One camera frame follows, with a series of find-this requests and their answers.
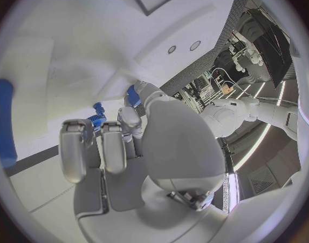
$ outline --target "blue handle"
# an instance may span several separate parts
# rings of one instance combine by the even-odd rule
[[[3,167],[14,165],[17,159],[11,127],[12,95],[12,84],[0,79],[0,159]]]

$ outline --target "robotic arm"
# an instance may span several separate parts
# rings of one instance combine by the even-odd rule
[[[256,98],[213,100],[201,113],[215,137],[227,137],[238,129],[243,121],[261,120],[283,129],[297,141],[297,107],[283,107],[262,103]]]

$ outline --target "cable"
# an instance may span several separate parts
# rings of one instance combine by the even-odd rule
[[[230,75],[226,72],[225,69],[223,69],[223,68],[221,68],[221,67],[219,67],[219,68],[217,67],[217,68],[215,68],[215,69],[212,71],[211,75],[212,75],[212,74],[215,72],[215,70],[217,70],[217,69],[223,70],[223,71],[225,72],[225,74],[228,76],[228,78],[231,80],[231,81],[224,81],[223,84],[225,84],[225,83],[227,83],[227,82],[228,82],[228,83],[231,83],[231,84],[237,86],[237,87],[238,87],[242,92],[244,92],[246,95],[251,96],[251,97],[254,97],[253,95],[251,95],[251,94],[245,92],[238,84],[236,84],[235,81],[230,77]],[[260,99],[264,99],[264,100],[272,100],[272,101],[274,101],[274,100],[278,101],[278,100],[279,100],[279,98],[269,98],[269,97],[256,97],[256,98],[260,98]],[[281,99],[281,101],[284,101],[284,102],[286,102],[286,103],[291,103],[291,104],[294,104],[294,105],[298,105],[297,103],[292,102],[292,101],[288,101],[288,100],[283,100],[283,99]]]

